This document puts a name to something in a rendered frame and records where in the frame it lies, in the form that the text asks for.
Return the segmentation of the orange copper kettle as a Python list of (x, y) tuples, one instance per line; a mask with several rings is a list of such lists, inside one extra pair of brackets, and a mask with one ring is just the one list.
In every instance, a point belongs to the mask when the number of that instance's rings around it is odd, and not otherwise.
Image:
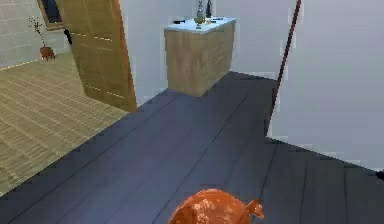
[(259, 199), (245, 204), (226, 191), (204, 189), (180, 203), (167, 224), (251, 224), (251, 216), (265, 218)]

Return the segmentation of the wooden cabinet with white top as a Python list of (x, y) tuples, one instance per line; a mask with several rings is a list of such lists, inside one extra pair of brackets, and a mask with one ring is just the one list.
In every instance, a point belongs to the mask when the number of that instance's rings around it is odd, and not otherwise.
[(193, 19), (164, 28), (168, 88), (200, 97), (226, 75), (232, 62), (236, 19)]

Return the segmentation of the wooden room door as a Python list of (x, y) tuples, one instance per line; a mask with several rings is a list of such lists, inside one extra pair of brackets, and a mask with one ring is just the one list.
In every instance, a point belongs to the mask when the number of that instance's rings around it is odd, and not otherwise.
[(86, 96), (134, 112), (137, 101), (119, 0), (56, 0)]

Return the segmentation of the house plant in brown pot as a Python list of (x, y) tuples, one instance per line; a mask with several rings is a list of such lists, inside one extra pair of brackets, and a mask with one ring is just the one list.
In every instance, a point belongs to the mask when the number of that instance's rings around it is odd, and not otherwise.
[(41, 58), (48, 61), (49, 59), (55, 59), (55, 53), (51, 47), (48, 47), (46, 45), (46, 41), (44, 40), (43, 33), (42, 33), (42, 26), (43, 24), (39, 21), (38, 18), (35, 17), (29, 17), (29, 27), (32, 28), (37, 35), (39, 36), (41, 42), (42, 42), (42, 47), (39, 49)]

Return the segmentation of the wooden framed window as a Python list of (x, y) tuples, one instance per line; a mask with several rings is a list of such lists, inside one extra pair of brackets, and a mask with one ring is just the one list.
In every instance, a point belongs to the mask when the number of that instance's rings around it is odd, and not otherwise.
[(64, 28), (56, 0), (36, 0), (49, 31)]

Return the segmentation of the dark red door frame edge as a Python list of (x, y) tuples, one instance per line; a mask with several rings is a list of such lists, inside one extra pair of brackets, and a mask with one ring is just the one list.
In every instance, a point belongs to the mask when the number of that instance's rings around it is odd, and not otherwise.
[(295, 27), (296, 27), (297, 20), (298, 20), (298, 17), (299, 17), (301, 3), (302, 3), (302, 0), (296, 0), (295, 9), (294, 9), (294, 13), (293, 13), (293, 16), (292, 16), (291, 25), (290, 25), (290, 28), (289, 28), (288, 37), (287, 37), (287, 41), (286, 41), (285, 48), (284, 48), (283, 58), (281, 60), (280, 67), (279, 67), (279, 73), (278, 73), (278, 77), (277, 77), (277, 84), (272, 88), (271, 107), (270, 107), (267, 119), (264, 120), (264, 134), (265, 135), (267, 135), (268, 131), (269, 131), (269, 126), (270, 126), (271, 118), (272, 118), (272, 115), (273, 115), (273, 112), (274, 112), (274, 108), (275, 108), (275, 105), (276, 105), (276, 100), (277, 100), (277, 97), (278, 97), (279, 88), (281, 86), (281, 82), (282, 82), (282, 79), (283, 79), (283, 73), (284, 73), (284, 70), (285, 70), (285, 67), (286, 67), (286, 64), (287, 64), (287, 60), (288, 60), (288, 56), (289, 56), (289, 51), (290, 51), (290, 48), (291, 48), (291, 45), (292, 45), (293, 33), (295, 31)]

